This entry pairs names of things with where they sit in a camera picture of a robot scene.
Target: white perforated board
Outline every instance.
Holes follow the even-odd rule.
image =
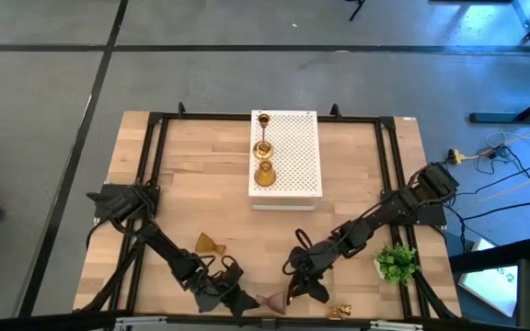
[[[265,129],[265,140],[273,145],[270,160],[276,172],[273,185],[263,188],[255,183],[259,159],[252,153],[261,140],[262,128],[257,117],[265,113],[271,120]],[[320,198],[320,152],[318,121],[315,111],[253,110],[251,112],[250,165],[248,195],[268,198]]]

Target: gold candlestick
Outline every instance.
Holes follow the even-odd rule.
[[[268,159],[273,154],[273,145],[265,141],[265,128],[271,121],[271,118],[267,114],[260,114],[257,117],[257,121],[259,122],[259,125],[261,126],[263,133],[261,135],[261,141],[256,142],[255,145],[253,146],[253,154],[258,159]]]

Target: brass bell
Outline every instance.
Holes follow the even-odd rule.
[[[261,140],[259,142],[256,142],[253,146],[253,154],[258,159],[268,159],[273,154],[273,145],[265,141],[265,128],[267,127],[267,125],[269,125],[271,118],[267,114],[260,114],[257,117],[257,121],[263,129],[263,134],[261,136]]]
[[[269,298],[257,294],[255,300],[257,300],[260,305],[268,306],[275,313],[285,314],[285,308],[287,305],[285,304],[285,292],[283,291],[275,293]]]
[[[330,314],[328,319],[341,320],[343,316],[351,316],[351,305],[350,304],[332,304],[330,306]]]
[[[216,252],[219,255],[224,255],[226,250],[226,245],[216,244],[208,234],[202,233],[198,238],[198,243],[195,245],[195,251],[198,253],[205,252]]]
[[[259,169],[255,171],[255,182],[261,187],[269,187],[275,183],[275,170],[269,160],[262,160]]]

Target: gold cup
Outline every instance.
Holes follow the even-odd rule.
[[[259,169],[255,171],[255,182],[261,187],[269,187],[275,183],[275,170],[269,160],[262,160]]]
[[[195,251],[198,253],[205,252],[216,252],[219,255],[224,255],[226,250],[226,245],[218,245],[214,242],[208,234],[202,233],[198,237],[198,242],[195,245]]]
[[[268,159],[273,154],[273,145],[265,141],[265,128],[269,125],[271,118],[267,114],[260,114],[257,117],[259,125],[263,129],[263,134],[261,136],[260,142],[255,143],[253,146],[253,154],[258,159]]]

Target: white pegboard box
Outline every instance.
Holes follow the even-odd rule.
[[[252,152],[261,140],[257,117],[270,116],[265,141],[273,146],[270,160],[277,178],[264,188],[255,182],[259,159]],[[322,198],[318,121],[315,111],[253,110],[251,113],[248,196],[251,207],[261,210],[313,211]]]

